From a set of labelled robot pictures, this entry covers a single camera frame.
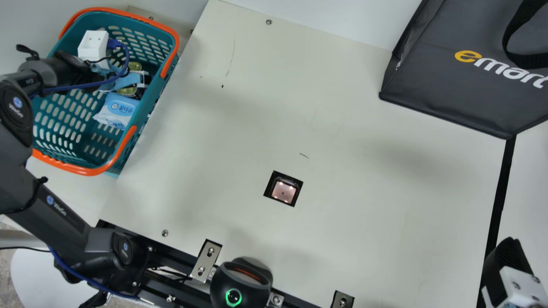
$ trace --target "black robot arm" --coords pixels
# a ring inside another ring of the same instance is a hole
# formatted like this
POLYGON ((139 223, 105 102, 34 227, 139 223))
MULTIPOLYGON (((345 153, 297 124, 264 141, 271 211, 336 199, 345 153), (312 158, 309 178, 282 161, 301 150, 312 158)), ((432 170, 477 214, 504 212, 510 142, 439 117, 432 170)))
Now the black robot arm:
MULTIPOLYGON (((143 251, 130 236, 89 226, 26 168, 32 155, 33 112, 29 96, 44 89, 88 83, 98 76, 64 52, 40 59, 33 50, 19 72, 0 76, 0 214, 34 234, 77 273, 99 281, 142 267, 143 251)), ((65 279, 81 281, 56 263, 65 279)), ((114 291, 127 286, 109 286, 114 291)))

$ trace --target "black shopping bag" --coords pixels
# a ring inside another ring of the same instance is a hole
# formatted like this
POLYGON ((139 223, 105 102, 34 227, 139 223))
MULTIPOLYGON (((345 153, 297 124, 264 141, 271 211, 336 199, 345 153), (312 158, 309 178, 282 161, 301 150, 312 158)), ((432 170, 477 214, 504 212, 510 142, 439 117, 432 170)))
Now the black shopping bag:
POLYGON ((423 0, 380 98, 508 139, 548 119, 548 0, 423 0))

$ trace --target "green light ring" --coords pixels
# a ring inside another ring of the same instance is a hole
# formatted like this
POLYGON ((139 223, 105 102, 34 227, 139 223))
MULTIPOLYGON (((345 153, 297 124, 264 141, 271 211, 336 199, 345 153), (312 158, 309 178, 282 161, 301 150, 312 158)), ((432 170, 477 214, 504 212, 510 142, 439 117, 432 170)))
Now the green light ring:
POLYGON ((238 305, 242 302, 242 293, 241 293, 238 289, 232 288, 232 289, 226 291, 226 293, 225 293, 225 300, 226 300, 226 304, 227 304, 228 306, 234 308, 234 307, 238 306, 238 305), (236 292, 238 292, 238 294, 239 294, 238 302, 235 303, 235 304, 233 304, 233 303, 231 303, 231 302, 229 301, 229 294, 230 294, 230 292, 232 292, 232 291, 236 291, 236 292))

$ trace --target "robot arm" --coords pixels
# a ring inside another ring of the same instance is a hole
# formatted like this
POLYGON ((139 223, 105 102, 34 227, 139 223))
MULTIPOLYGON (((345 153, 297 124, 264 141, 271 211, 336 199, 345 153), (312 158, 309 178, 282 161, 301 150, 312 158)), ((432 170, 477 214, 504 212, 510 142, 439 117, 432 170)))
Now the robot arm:
POLYGON ((519 240, 503 240, 483 264, 481 293, 486 308, 543 308, 548 296, 519 240))
MULTIPOLYGON (((88 278, 104 280, 129 268, 141 267, 141 249, 130 237, 112 229, 89 226, 44 186, 24 165, 32 155, 33 112, 29 96, 48 88, 89 84, 102 79, 78 57, 58 52, 40 59, 31 54, 19 72, 0 76, 0 213, 51 247, 62 262, 88 278)), ((71 283, 80 278, 56 267, 71 283)), ((126 286, 109 286, 124 290, 126 286)))

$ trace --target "white robot part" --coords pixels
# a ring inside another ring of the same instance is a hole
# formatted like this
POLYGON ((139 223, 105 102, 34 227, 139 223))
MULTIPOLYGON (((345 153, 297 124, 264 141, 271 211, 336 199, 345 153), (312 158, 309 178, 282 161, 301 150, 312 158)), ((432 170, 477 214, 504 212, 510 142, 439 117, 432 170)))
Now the white robot part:
POLYGON ((540 280, 528 273, 518 271, 508 266, 500 270, 507 298, 497 307, 494 307, 487 287, 481 292, 486 308, 520 307, 520 308, 547 308, 548 296, 540 280))

